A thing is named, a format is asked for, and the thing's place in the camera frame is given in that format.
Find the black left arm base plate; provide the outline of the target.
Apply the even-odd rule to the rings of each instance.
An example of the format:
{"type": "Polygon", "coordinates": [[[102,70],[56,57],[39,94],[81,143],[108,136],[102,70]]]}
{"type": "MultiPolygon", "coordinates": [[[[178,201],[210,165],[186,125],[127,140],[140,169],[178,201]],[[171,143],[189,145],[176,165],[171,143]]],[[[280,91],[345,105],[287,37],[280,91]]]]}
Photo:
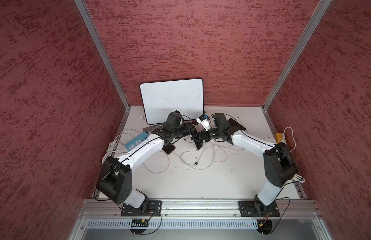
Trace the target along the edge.
{"type": "Polygon", "coordinates": [[[123,204],[121,207],[122,217],[159,217],[162,210],[162,201],[148,200],[139,208],[134,208],[131,205],[123,204]]]}

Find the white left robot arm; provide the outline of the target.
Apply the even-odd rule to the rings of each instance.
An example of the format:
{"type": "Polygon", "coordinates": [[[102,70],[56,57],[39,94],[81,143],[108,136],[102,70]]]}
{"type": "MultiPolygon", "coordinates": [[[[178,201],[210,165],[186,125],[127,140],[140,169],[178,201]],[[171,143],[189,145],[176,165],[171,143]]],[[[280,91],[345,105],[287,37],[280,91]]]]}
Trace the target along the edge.
{"type": "Polygon", "coordinates": [[[101,192],[117,205],[126,204],[144,212],[149,198],[133,188],[133,174],[155,153],[165,148],[172,149],[174,140],[194,133],[196,128],[191,120],[185,121],[179,111],[171,112],[161,127],[153,129],[132,150],[104,160],[94,193],[101,192]]]}

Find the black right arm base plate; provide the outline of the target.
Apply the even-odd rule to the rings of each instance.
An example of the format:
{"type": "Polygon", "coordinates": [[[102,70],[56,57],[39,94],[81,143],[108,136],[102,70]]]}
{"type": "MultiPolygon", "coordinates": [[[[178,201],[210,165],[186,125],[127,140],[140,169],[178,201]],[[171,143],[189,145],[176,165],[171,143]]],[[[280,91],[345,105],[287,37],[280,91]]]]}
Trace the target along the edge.
{"type": "Polygon", "coordinates": [[[241,217],[280,217],[276,202],[265,206],[260,201],[239,201],[238,207],[241,217]]]}

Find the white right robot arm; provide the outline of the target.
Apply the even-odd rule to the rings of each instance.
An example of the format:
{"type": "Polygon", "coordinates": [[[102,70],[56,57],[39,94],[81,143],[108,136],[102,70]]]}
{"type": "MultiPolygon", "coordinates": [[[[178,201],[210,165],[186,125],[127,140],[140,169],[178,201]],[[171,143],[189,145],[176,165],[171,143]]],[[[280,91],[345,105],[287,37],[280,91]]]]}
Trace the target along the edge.
{"type": "Polygon", "coordinates": [[[211,126],[210,117],[207,115],[201,115],[196,119],[204,129],[192,134],[191,139],[198,147],[212,139],[221,139],[263,159],[266,181],[261,191],[254,197],[252,206],[256,214],[265,214],[287,182],[292,180],[299,170],[288,146],[282,142],[273,144],[249,135],[237,120],[227,119],[223,113],[216,113],[211,117],[214,127],[211,126]]]}

